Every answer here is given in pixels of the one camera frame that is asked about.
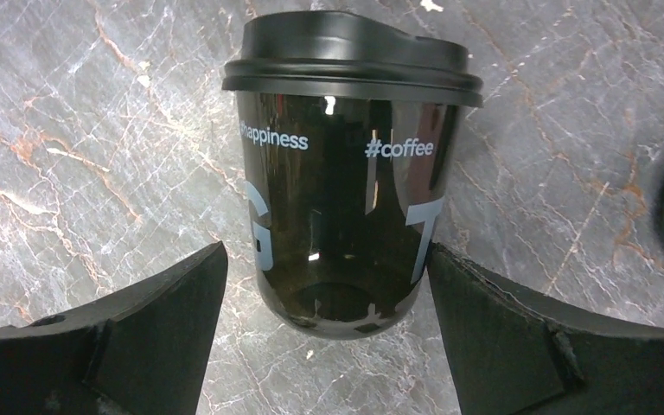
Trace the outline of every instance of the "gray marble countertop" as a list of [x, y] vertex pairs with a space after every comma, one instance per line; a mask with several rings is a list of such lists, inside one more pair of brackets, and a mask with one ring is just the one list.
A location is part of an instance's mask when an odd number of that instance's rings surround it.
[[0, 326], [231, 256], [200, 414], [451, 414], [425, 281], [356, 342], [287, 328], [255, 288], [233, 95], [243, 24], [351, 10], [461, 42], [485, 81], [436, 238], [522, 284], [664, 326], [664, 0], [0, 0]]

